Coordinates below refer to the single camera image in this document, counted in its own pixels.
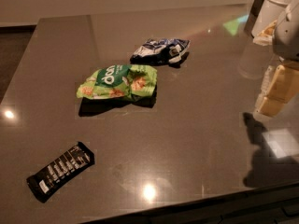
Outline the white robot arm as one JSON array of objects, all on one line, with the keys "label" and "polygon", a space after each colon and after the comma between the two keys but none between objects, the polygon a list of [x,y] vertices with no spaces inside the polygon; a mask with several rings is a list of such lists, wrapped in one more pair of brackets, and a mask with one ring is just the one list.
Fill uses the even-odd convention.
[{"label": "white robot arm", "polygon": [[251,33],[281,60],[266,69],[253,112],[257,120],[271,119],[299,92],[299,0],[264,0]]}]

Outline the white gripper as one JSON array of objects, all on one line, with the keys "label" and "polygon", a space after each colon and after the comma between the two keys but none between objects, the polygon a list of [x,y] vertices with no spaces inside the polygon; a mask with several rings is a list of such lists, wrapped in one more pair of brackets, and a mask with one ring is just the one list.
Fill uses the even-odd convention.
[{"label": "white gripper", "polygon": [[[284,60],[299,60],[299,0],[291,0],[279,14],[273,34],[273,51]],[[299,92],[299,69],[269,65],[255,107],[267,117],[277,115]]]}]

